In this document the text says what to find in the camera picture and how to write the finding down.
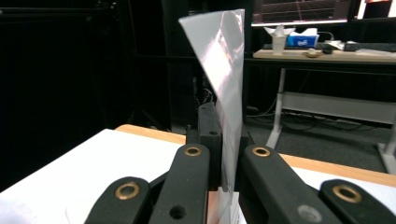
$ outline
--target desk leg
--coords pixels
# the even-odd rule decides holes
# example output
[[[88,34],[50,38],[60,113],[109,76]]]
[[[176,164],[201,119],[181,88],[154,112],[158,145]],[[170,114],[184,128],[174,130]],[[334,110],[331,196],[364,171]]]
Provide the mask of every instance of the desk leg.
[[[378,150],[381,154],[382,161],[387,168],[387,171],[391,175],[396,175],[396,158],[395,158],[395,151],[396,151],[396,115],[395,121],[393,122],[392,126],[392,133],[388,143],[381,144],[378,143]]]
[[[274,127],[271,131],[270,137],[265,145],[268,147],[275,149],[277,139],[280,136],[280,132],[282,131],[282,126],[280,125],[280,116],[282,113],[282,104],[283,104],[283,86],[285,84],[285,75],[286,69],[282,68],[280,70],[280,80],[279,80],[279,88],[277,90],[276,96],[276,111],[275,111],[275,120],[274,120]]]

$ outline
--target wooden table edge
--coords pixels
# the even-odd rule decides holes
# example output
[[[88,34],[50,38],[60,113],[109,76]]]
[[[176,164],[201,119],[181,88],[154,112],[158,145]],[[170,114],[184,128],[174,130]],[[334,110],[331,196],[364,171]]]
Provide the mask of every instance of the wooden table edge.
[[[149,128],[124,124],[115,129],[124,133],[143,135],[163,141],[173,142],[184,145],[186,136],[177,133],[167,133]],[[322,172],[329,175],[339,175],[343,177],[359,179],[376,184],[391,186],[396,188],[396,175],[389,175],[375,171],[363,170],[360,168],[330,163],[326,161],[314,161],[306,158],[280,154],[286,163],[292,167],[303,168],[306,170]]]

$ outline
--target white table surface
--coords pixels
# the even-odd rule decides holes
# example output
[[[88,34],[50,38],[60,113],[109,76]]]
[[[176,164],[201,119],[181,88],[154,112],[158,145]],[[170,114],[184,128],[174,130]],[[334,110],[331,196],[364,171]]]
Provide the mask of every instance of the white table surface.
[[[115,180],[148,182],[168,171],[179,144],[103,130],[78,147],[0,193],[0,223],[83,223],[93,204]],[[318,189],[327,179],[358,184],[396,215],[396,188],[293,168]]]

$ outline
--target brass ring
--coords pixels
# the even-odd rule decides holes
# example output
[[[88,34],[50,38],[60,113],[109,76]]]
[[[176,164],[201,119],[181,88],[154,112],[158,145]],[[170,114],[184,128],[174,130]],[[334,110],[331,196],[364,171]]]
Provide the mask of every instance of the brass ring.
[[[253,153],[254,153],[256,156],[260,156],[260,157],[268,157],[268,156],[271,155],[271,151],[268,150],[268,149],[265,148],[265,147],[254,147],[254,148],[252,149],[252,151],[253,151]]]
[[[356,190],[347,185],[334,186],[332,187],[332,192],[334,192],[334,194],[340,199],[349,203],[361,202],[361,195]]]
[[[127,188],[131,188],[131,190],[128,190],[127,192],[125,192],[124,190]],[[128,200],[133,198],[134,196],[136,196],[139,193],[139,186],[135,183],[135,182],[129,182],[129,183],[125,183],[123,185],[120,185],[117,189],[116,189],[116,197],[120,200]]]
[[[188,147],[184,150],[184,153],[188,156],[199,156],[202,153],[202,150],[198,147]]]

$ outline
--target transparent plastic sheet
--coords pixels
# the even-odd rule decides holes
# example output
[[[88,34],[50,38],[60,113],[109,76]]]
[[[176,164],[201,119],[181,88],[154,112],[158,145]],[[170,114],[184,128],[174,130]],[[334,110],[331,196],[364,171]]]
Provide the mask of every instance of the transparent plastic sheet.
[[[208,223],[236,223],[233,203],[238,149],[242,129],[242,81],[245,10],[210,12],[179,20],[216,93],[223,134],[221,188],[215,198],[219,212]]]

